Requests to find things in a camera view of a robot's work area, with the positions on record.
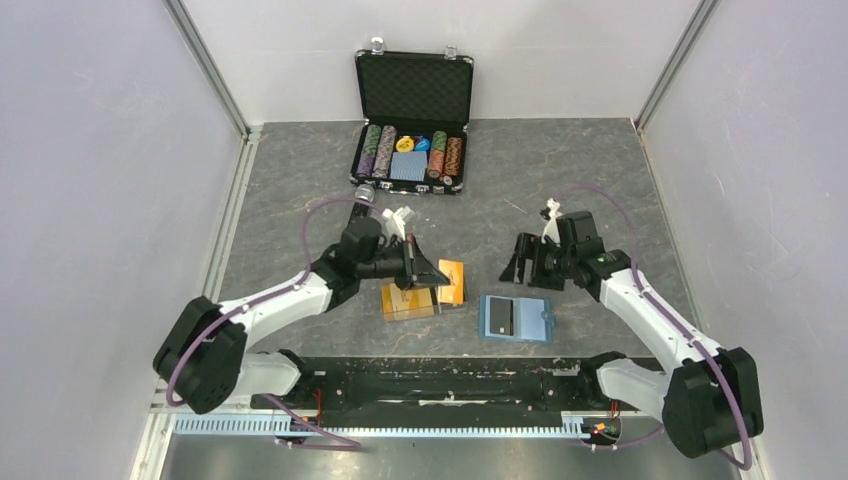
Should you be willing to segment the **gold VIP credit card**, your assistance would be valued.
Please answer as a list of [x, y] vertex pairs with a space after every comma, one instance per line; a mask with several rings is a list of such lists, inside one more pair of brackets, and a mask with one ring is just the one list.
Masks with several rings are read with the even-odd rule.
[[438, 302], [448, 305], [463, 304], [465, 302], [464, 263], [440, 259], [438, 268], [449, 279], [448, 285], [440, 286], [437, 290]]

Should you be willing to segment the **black VIP credit card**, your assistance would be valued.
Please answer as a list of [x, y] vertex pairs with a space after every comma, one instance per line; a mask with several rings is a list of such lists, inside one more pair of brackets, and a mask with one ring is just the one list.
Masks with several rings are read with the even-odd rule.
[[502, 297], [489, 298], [489, 333], [493, 335], [514, 335], [514, 301]]

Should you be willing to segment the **clear box with gold cards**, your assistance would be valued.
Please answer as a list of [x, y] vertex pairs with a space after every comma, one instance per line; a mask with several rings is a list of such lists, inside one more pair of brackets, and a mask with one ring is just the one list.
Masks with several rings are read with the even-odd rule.
[[380, 287], [381, 313], [386, 322], [421, 319], [468, 306], [467, 295], [453, 286], [402, 290], [395, 284]]

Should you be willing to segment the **light blue card holder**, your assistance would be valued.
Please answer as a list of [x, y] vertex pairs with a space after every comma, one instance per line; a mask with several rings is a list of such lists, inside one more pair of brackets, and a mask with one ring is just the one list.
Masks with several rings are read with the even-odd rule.
[[[489, 333], [489, 298], [502, 297], [514, 301], [514, 335]], [[544, 298], [482, 295], [479, 304], [479, 335], [483, 339], [506, 342], [551, 343], [556, 317], [550, 301]]]

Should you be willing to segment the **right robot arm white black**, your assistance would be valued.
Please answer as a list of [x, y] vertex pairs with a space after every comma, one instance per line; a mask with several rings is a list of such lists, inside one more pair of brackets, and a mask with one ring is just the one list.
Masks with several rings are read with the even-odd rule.
[[739, 466], [749, 468], [750, 441], [764, 431], [754, 358], [689, 323], [650, 285], [634, 258], [605, 247], [590, 212], [562, 214], [548, 207], [541, 215], [547, 222], [542, 234], [517, 236], [500, 281], [547, 290], [572, 282], [618, 316], [662, 368], [649, 370], [616, 351], [584, 359], [580, 400], [591, 408], [619, 401], [648, 414], [688, 458], [739, 443]]

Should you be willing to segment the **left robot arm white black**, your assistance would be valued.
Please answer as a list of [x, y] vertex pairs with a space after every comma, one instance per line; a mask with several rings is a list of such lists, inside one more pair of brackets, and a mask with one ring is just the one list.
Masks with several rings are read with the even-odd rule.
[[402, 290], [442, 287], [450, 278], [430, 262], [414, 235], [394, 220], [353, 218], [337, 243], [292, 279], [234, 301], [190, 300], [152, 361], [167, 401], [206, 414], [232, 397], [278, 396], [306, 405], [314, 381], [292, 353], [251, 353], [258, 341], [329, 312], [364, 280], [390, 279]]

